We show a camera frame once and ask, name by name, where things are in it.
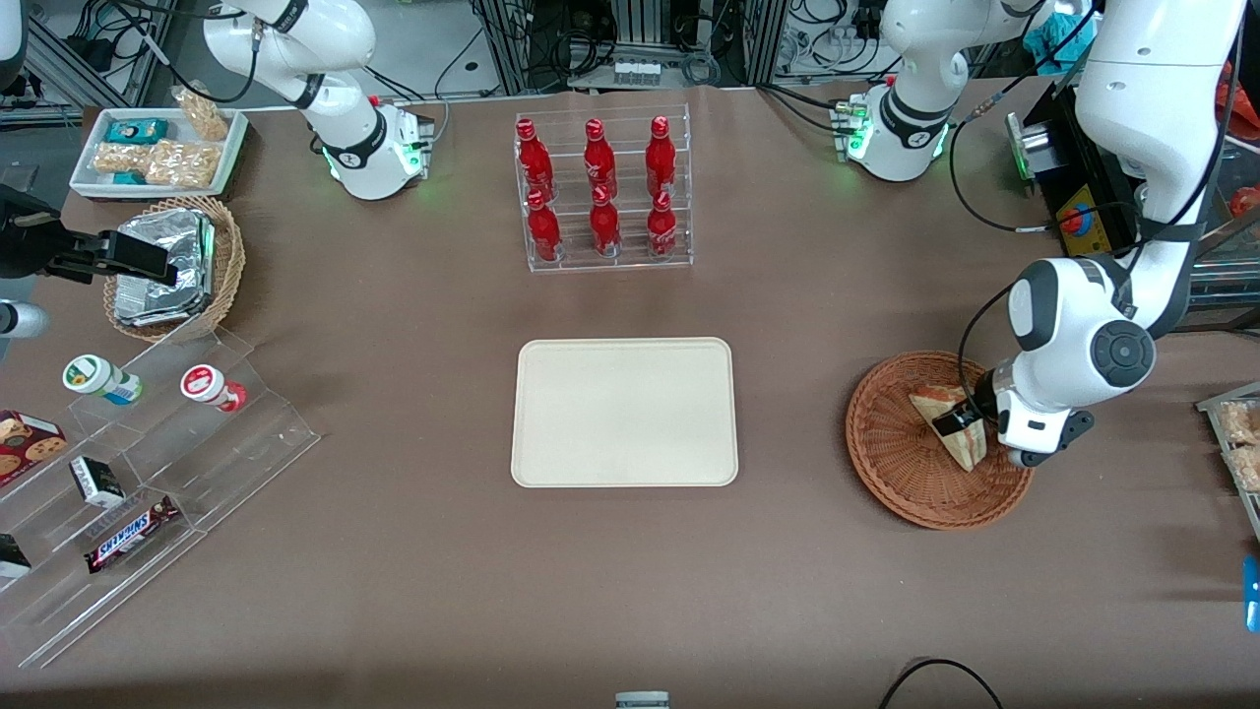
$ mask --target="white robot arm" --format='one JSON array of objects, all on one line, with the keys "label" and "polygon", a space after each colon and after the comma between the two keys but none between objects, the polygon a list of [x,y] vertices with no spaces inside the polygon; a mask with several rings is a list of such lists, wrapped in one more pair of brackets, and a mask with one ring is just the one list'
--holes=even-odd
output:
[{"label": "white robot arm", "polygon": [[1042,258],[1012,286],[1007,310],[1021,351],[985,374],[975,402],[997,418],[1017,465],[1066,448],[1092,426],[1085,407],[1142,384],[1155,364],[1154,340],[1186,312],[1203,175],[1218,142],[1215,91],[1245,5],[1108,4],[1076,116],[1100,147],[1144,170],[1139,241],[1120,258]]},{"label": "white robot arm", "polygon": [[368,65],[377,42],[358,3],[234,1],[220,5],[219,14],[243,10],[244,16],[203,24],[210,53],[302,111],[324,142],[333,176],[350,194],[382,199],[427,174],[432,125],[401,108],[373,105],[346,73]]},{"label": "white robot arm", "polygon": [[866,120],[847,144],[847,157],[871,174],[905,181],[924,174],[940,154],[945,125],[966,86],[968,47],[1019,37],[1045,24],[1047,0],[890,0],[879,24],[885,42],[902,57],[891,87],[850,97]]}]

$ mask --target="chocolate bar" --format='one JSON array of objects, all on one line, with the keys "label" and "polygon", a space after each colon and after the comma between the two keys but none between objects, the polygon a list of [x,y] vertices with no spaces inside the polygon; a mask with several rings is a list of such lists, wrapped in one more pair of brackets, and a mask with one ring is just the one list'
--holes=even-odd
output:
[{"label": "chocolate bar", "polygon": [[20,579],[30,573],[30,562],[18,549],[18,540],[11,534],[0,534],[0,577]]},{"label": "chocolate bar", "polygon": [[110,466],[100,461],[79,456],[71,461],[71,472],[74,474],[74,484],[78,485],[83,502],[88,505],[108,510],[127,497]]},{"label": "chocolate bar", "polygon": [[139,547],[145,538],[158,531],[158,528],[166,524],[168,520],[173,520],[179,515],[179,509],[170,501],[170,497],[163,497],[161,502],[145,510],[144,515],[140,515],[131,524],[118,530],[117,534],[105,540],[101,547],[84,554],[83,559],[87,560],[87,573],[94,574],[108,567],[120,557]]}]

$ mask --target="brown table surface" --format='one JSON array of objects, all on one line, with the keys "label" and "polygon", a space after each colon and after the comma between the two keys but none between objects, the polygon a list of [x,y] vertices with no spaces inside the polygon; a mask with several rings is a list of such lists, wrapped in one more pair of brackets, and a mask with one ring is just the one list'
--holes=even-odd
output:
[{"label": "brown table surface", "polygon": [[[973,82],[960,106],[993,89]],[[514,113],[680,99],[696,266],[530,275]],[[1036,223],[1000,112],[961,139],[963,189],[992,218]],[[229,204],[248,263],[226,325],[326,438],[49,669],[0,670],[0,691],[21,693],[0,704],[609,708],[659,688],[679,708],[868,708],[930,655],[971,665],[1008,706],[1260,696],[1240,603],[1255,545],[1193,408],[1260,377],[1254,341],[1160,340],[1150,380],[1096,407],[1097,428],[988,529],[907,525],[854,475],[840,422],[863,373],[956,346],[990,293],[1057,253],[968,217],[944,160],[882,183],[751,89],[568,93],[456,105],[432,178],[365,203],[306,150],[300,115],[251,121]],[[141,208],[72,195],[64,220],[97,229]],[[100,286],[45,278],[35,297],[53,326],[14,344],[5,406],[58,412],[74,354],[141,349],[107,324]],[[518,487],[520,345],[645,335],[730,341],[735,484]],[[998,309],[971,354],[993,365],[1014,348]],[[895,706],[988,701],[950,669],[902,694]]]}]

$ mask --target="snickers bar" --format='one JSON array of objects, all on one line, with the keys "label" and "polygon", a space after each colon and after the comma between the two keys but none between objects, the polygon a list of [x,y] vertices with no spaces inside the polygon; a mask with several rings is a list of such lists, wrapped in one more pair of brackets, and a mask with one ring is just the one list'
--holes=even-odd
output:
[{"label": "snickers bar", "polygon": [[0,577],[20,579],[30,573],[30,562],[18,549],[11,534],[0,534]]},{"label": "snickers bar", "polygon": [[116,535],[105,540],[101,547],[84,554],[83,559],[87,560],[87,573],[94,574],[108,567],[118,557],[139,547],[145,538],[158,531],[158,528],[166,524],[168,520],[178,518],[179,514],[179,509],[170,501],[170,497],[163,497],[161,502],[145,510],[144,515],[140,515],[131,524],[118,530]]}]

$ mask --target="aluminum foil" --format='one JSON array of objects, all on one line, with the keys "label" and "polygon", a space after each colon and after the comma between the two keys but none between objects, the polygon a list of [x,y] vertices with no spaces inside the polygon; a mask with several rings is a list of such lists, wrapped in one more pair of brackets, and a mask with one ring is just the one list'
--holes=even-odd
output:
[{"label": "aluminum foil", "polygon": [[113,311],[118,321],[151,325],[184,320],[210,302],[214,282],[214,224],[199,209],[141,214],[118,227],[122,233],[161,246],[178,272],[168,286],[136,276],[118,276]]}]

